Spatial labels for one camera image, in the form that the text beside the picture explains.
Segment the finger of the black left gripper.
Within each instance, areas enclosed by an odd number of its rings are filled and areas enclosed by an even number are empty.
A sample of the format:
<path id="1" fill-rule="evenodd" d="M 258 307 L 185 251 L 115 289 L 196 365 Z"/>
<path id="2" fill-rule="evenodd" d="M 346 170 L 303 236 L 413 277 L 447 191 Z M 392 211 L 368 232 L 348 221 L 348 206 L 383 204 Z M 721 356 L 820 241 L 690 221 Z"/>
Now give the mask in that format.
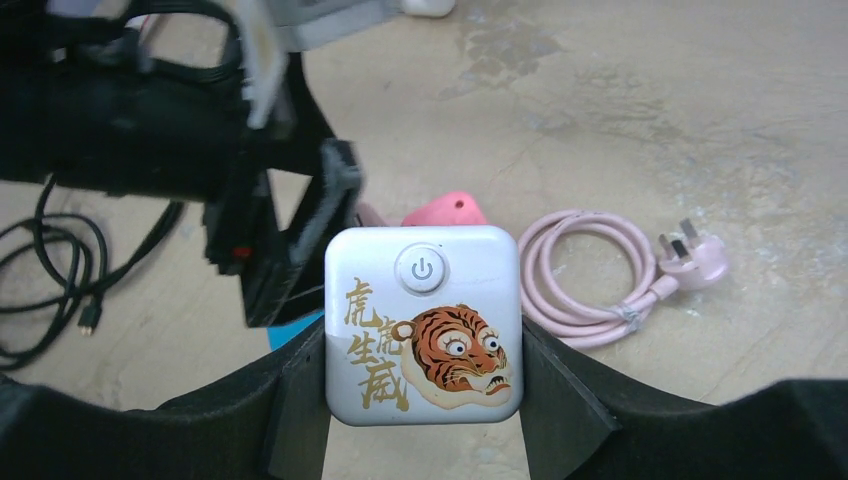
<path id="1" fill-rule="evenodd" d="M 363 175 L 353 144 L 327 139 L 320 164 L 288 227 L 267 213 L 260 242 L 241 274 L 245 323 L 282 326 L 324 308 L 324 255 L 330 240 L 353 225 Z"/>
<path id="2" fill-rule="evenodd" d="M 239 275 L 257 250 L 270 204 L 266 168 L 257 160 L 237 160 L 221 193 L 204 205 L 205 255 L 221 275 Z"/>

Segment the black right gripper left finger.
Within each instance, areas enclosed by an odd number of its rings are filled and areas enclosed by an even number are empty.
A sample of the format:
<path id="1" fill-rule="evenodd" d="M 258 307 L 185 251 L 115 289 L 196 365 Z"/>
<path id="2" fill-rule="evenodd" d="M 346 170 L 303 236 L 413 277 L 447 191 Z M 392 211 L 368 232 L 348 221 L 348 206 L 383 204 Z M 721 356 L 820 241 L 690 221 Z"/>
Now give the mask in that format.
<path id="1" fill-rule="evenodd" d="M 153 410 L 1 381 L 5 479 L 318 479 L 330 413 L 324 328 Z"/>

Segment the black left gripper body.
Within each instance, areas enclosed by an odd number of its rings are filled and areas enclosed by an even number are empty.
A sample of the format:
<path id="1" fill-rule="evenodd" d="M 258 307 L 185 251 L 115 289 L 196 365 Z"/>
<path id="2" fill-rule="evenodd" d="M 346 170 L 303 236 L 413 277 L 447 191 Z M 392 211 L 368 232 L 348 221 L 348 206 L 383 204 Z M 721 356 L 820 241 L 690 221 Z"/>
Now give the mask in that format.
<path id="1" fill-rule="evenodd" d="M 220 61 L 153 56 L 130 21 L 188 14 L 225 29 Z M 113 18 L 69 16 L 46 1 L 1 5 L 1 177 L 216 201 L 268 170 L 312 175 L 334 136 L 305 79 L 248 1 L 132 1 Z"/>

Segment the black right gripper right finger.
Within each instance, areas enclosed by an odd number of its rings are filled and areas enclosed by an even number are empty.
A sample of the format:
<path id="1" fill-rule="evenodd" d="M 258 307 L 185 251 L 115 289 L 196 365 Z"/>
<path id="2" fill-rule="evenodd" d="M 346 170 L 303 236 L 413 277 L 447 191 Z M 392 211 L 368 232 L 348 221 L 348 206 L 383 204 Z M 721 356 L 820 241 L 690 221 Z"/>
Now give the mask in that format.
<path id="1" fill-rule="evenodd" d="M 679 397 L 523 326 L 534 479 L 843 479 L 847 384 L 788 379 L 724 405 Z"/>

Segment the white tiger cube socket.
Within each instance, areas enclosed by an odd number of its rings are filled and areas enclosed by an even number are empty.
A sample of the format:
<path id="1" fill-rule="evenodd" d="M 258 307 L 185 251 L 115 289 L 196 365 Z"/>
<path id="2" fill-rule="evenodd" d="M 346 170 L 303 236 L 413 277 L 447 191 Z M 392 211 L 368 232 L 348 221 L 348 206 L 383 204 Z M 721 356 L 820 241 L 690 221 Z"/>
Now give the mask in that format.
<path id="1" fill-rule="evenodd" d="M 519 252 L 491 225 L 356 227 L 324 256 L 325 397 L 357 427 L 497 423 L 524 394 Z"/>

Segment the pink triangular power strip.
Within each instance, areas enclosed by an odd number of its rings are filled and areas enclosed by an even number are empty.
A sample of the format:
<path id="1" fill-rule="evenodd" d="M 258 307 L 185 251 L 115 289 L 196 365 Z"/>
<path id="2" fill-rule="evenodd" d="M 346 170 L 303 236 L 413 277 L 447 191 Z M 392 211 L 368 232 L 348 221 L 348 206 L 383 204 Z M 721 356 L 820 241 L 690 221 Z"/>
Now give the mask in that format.
<path id="1" fill-rule="evenodd" d="M 406 215 L 400 226 L 456 226 L 487 225 L 476 200 L 467 192 L 454 191 L 444 194 Z M 387 227 L 389 223 L 367 203 L 359 203 L 355 210 L 354 225 L 357 227 Z"/>

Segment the blue square adapter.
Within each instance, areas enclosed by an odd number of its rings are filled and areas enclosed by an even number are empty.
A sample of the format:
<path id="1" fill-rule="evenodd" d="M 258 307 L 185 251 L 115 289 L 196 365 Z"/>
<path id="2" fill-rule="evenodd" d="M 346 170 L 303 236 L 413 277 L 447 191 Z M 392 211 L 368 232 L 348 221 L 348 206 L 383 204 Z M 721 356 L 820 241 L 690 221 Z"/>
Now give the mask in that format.
<path id="1" fill-rule="evenodd" d="M 295 321 L 282 326 L 274 326 L 266 329 L 267 339 L 271 351 L 275 351 L 298 336 L 305 329 L 323 318 L 324 311 L 303 316 Z"/>

